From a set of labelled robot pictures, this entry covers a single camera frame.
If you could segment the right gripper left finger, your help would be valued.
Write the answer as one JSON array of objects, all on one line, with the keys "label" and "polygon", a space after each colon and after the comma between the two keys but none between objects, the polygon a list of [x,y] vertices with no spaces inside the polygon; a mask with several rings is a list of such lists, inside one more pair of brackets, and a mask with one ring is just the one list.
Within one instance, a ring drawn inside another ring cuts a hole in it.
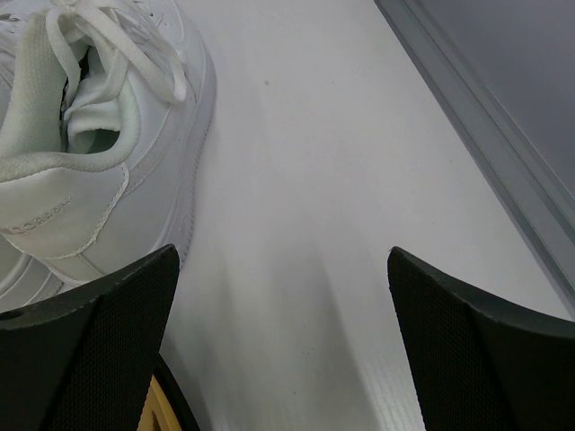
[{"label": "right gripper left finger", "polygon": [[3,430],[135,430],[180,272],[172,245],[1,315]]}]

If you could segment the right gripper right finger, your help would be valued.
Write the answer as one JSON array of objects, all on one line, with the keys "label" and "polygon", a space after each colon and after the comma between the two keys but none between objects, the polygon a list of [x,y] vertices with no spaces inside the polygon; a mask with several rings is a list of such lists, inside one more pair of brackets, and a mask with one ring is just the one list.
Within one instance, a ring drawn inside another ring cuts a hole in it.
[{"label": "right gripper right finger", "polygon": [[574,324],[399,247],[389,289],[428,430],[572,430]]}]

